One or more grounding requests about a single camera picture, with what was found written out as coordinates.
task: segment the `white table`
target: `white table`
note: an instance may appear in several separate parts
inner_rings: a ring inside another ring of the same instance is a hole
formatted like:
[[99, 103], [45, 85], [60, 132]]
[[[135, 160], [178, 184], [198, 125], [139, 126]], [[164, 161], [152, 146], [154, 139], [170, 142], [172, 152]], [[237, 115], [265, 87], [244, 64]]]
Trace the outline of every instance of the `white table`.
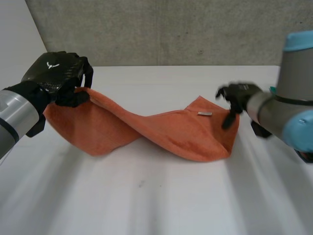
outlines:
[[[182, 109], [219, 85], [264, 89], [278, 67], [98, 67], [93, 88], [140, 115]], [[228, 104], [216, 101], [227, 108]], [[276, 138], [258, 139], [243, 115], [231, 158], [195, 163], [141, 138], [101, 158], [49, 125], [0, 166], [4, 235], [306, 235], [313, 169]]]

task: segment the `towel fold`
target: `towel fold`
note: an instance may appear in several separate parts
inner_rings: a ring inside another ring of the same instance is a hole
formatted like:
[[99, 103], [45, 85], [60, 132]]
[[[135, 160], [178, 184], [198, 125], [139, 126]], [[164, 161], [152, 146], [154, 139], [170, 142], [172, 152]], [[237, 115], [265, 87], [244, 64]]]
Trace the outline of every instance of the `towel fold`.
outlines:
[[[228, 114], [199, 96], [184, 110], [148, 117], [128, 112], [111, 99], [89, 88], [90, 101], [76, 108], [50, 104], [45, 117], [67, 141], [94, 155], [104, 155], [144, 136], [168, 151], [188, 160], [209, 162], [231, 154], [239, 126], [221, 128]], [[201, 116], [198, 112], [212, 112]]]

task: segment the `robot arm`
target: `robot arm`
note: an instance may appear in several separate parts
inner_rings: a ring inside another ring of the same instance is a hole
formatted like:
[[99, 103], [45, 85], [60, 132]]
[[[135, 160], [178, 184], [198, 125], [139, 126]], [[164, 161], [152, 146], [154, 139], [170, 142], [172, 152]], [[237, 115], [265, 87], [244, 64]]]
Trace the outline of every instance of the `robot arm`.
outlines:
[[276, 88], [263, 92], [254, 84], [230, 84], [222, 95], [231, 104], [224, 128], [246, 111], [256, 135], [277, 136], [306, 162], [313, 162], [313, 31], [287, 37]]
[[24, 135], [33, 137], [43, 131], [48, 104], [76, 107], [89, 99], [86, 92], [74, 92], [83, 75], [85, 87], [91, 87], [93, 69], [86, 57], [48, 52], [36, 60], [21, 83], [0, 91], [0, 159]]

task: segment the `orange towel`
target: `orange towel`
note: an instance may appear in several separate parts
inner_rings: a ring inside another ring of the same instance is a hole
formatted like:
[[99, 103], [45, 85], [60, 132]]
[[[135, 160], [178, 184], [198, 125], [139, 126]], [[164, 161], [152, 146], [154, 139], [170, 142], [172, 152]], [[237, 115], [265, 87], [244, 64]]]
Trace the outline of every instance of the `orange towel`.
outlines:
[[[143, 117], [126, 111], [89, 88], [90, 101], [76, 107], [50, 104], [45, 117], [67, 141], [91, 155], [103, 155], [144, 136], [185, 159], [209, 162], [227, 158], [239, 126], [221, 128], [229, 113], [202, 97], [186, 109]], [[212, 112], [200, 116], [198, 112]]]

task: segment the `concrete wall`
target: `concrete wall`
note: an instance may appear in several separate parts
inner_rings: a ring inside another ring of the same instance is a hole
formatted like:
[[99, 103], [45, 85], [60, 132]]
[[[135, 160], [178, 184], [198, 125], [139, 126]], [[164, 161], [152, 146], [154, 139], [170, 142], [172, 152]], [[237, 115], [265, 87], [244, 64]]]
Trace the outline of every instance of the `concrete wall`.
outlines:
[[26, 0], [48, 51], [94, 66], [278, 65], [312, 0]]

